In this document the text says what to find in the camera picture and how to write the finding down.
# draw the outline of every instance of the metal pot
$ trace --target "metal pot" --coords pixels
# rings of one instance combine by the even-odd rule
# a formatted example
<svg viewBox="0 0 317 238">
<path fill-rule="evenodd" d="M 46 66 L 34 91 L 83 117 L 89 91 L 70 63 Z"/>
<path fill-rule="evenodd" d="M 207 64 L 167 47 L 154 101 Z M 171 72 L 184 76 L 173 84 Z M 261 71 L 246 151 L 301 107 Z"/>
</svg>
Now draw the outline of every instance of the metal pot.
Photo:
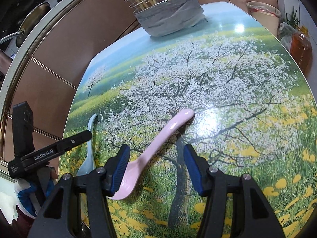
<svg viewBox="0 0 317 238">
<path fill-rule="evenodd" d="M 40 20 L 51 10 L 50 4 L 44 2 L 36 6 L 30 13 L 25 17 L 22 22 L 19 31 L 7 35 L 0 39 L 0 44 L 16 37 L 15 45 L 20 47 L 26 37 L 30 34 L 32 29 L 40 22 Z"/>
</svg>

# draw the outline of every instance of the trash bin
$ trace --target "trash bin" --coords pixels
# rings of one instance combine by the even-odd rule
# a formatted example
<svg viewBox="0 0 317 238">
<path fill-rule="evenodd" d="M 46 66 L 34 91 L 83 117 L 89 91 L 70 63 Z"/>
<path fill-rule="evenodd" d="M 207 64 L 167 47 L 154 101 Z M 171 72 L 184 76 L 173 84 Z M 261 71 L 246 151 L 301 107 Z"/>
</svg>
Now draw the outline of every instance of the trash bin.
<svg viewBox="0 0 317 238">
<path fill-rule="evenodd" d="M 247 7 L 251 16 L 277 37 L 281 12 L 275 7 L 262 2 L 248 2 Z"/>
</svg>

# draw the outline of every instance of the ceramic spoon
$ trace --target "ceramic spoon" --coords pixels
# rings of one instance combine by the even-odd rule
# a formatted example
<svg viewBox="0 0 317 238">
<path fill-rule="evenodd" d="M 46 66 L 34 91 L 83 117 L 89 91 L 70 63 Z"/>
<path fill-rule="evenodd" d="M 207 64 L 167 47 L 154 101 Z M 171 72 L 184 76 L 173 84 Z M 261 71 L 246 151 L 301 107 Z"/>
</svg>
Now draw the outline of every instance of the ceramic spoon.
<svg viewBox="0 0 317 238">
<path fill-rule="evenodd" d="M 175 115 L 154 138 L 147 149 L 135 161 L 128 163 L 119 190 L 113 197 L 109 198 L 113 200 L 122 200 L 128 197 L 134 190 L 137 180 L 146 164 L 156 154 L 164 142 L 166 142 L 179 127 L 184 125 L 193 116 L 194 111 L 192 109 L 183 109 Z"/>
<path fill-rule="evenodd" d="M 97 114 L 95 113 L 88 122 L 88 130 L 93 133 L 94 128 L 94 121 L 97 117 Z M 87 156 L 85 161 L 82 163 L 80 168 L 78 169 L 77 176 L 83 176 L 88 173 L 90 173 L 92 170 L 96 169 L 94 155 L 93 155 L 93 145 L 92 145 L 92 139 L 87 142 Z"/>
</svg>

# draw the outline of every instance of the green plant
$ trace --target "green plant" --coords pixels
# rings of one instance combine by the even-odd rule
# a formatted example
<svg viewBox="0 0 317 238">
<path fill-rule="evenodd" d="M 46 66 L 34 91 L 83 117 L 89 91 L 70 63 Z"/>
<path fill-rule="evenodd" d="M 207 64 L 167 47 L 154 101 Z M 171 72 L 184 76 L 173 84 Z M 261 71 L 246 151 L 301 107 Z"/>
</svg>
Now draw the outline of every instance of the green plant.
<svg viewBox="0 0 317 238">
<path fill-rule="evenodd" d="M 290 25 L 292 28 L 294 29 L 298 29 L 299 28 L 299 19 L 297 18 L 297 10 L 294 9 L 293 7 L 293 10 L 292 10 L 292 13 L 289 14 L 287 12 L 285 12 L 286 14 L 286 23 L 288 25 Z"/>
</svg>

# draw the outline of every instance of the gray cloth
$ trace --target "gray cloth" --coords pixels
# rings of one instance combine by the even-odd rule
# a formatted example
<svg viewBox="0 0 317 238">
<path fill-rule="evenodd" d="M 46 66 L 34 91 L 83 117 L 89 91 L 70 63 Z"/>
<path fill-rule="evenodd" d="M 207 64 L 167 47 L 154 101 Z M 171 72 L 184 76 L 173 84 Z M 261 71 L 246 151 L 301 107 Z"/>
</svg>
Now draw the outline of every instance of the gray cloth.
<svg viewBox="0 0 317 238">
<path fill-rule="evenodd" d="M 161 37 L 189 28 L 205 18 L 198 0 L 168 0 L 135 15 L 145 31 Z"/>
</svg>

